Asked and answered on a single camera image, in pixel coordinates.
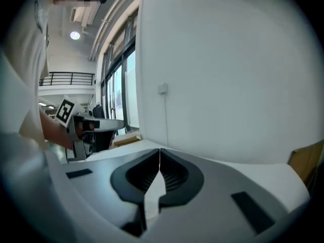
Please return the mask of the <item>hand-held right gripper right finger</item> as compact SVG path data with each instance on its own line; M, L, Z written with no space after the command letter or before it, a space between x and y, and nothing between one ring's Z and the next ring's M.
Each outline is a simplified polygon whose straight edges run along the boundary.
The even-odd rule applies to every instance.
M221 163L163 148L160 172L167 192L148 228L152 243L241 243L288 214L270 192Z

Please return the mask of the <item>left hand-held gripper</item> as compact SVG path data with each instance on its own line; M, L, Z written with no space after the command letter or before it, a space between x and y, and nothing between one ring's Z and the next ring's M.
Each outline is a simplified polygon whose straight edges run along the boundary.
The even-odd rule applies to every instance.
M125 127L123 120L93 117L92 111L66 96L58 107L56 121L66 128L72 141L72 153L66 153L67 161L86 160L94 153L108 150L116 132ZM81 138L75 133L78 123L84 123ZM94 123L94 130L87 131L86 123Z

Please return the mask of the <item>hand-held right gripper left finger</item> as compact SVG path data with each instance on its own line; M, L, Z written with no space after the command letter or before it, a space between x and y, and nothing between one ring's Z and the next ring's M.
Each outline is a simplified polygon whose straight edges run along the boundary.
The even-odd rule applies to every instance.
M56 181L67 182L101 217L120 229L146 229L145 194L159 171L158 148L72 164L49 158Z

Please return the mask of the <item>person's left forearm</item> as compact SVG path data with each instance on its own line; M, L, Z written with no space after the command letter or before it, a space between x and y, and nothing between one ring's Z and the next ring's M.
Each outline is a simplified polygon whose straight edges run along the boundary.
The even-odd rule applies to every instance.
M42 111L42 109L39 109L39 115L44 138L49 142L72 150L72 141L66 128L56 120L50 118L44 111Z

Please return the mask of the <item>person's left hand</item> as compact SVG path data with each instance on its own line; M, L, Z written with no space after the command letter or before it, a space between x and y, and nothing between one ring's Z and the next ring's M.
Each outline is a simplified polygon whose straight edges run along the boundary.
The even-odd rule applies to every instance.
M75 127L75 133L79 138L83 136L83 127L84 127L84 123L78 123ZM86 123L86 130L87 131L94 130L94 123Z

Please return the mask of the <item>flat cardboard sheet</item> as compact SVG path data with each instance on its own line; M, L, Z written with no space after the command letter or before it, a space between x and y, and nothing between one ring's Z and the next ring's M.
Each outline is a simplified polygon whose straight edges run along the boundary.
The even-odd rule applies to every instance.
M129 132L124 135L118 135L113 140L114 147L120 147L127 144L131 144L141 140L141 135L139 132Z

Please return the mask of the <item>white table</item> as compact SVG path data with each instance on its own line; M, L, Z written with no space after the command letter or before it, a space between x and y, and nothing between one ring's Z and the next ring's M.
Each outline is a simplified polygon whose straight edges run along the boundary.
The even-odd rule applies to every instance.
M149 140L141 140L121 147L94 153L86 161L115 158L146 149L163 148L163 145ZM230 166L275 196L288 212L310 200L309 192L288 164L239 164L204 158L210 162Z

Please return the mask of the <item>black balcony railing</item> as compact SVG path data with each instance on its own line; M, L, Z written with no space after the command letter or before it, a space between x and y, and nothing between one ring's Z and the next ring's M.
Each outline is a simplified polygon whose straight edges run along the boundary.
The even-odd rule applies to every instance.
M50 72L39 80L39 86L92 86L95 75L83 72Z

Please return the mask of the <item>brown cardboard box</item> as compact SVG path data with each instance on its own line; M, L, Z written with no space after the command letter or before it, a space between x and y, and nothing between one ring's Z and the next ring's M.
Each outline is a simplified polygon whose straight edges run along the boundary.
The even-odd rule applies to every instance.
M295 149L291 153L288 165L296 172L308 191L314 183L317 169L324 149L324 140Z

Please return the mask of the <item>white ceiling pipes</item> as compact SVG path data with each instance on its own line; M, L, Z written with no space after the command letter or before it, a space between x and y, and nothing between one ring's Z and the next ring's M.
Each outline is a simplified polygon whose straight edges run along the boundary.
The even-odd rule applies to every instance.
M133 0L108 0L104 6L105 15L101 18L101 25L95 36L92 49L89 55L89 61L95 61L97 53L101 47L100 43L104 39L108 28L113 26L120 15L126 10Z

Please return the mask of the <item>black window frame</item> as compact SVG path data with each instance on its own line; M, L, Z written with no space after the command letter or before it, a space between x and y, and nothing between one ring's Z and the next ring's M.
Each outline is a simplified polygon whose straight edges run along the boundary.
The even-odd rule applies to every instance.
M124 122L118 135L139 130L136 93L136 29L138 10L123 23L103 55L101 101L104 116Z

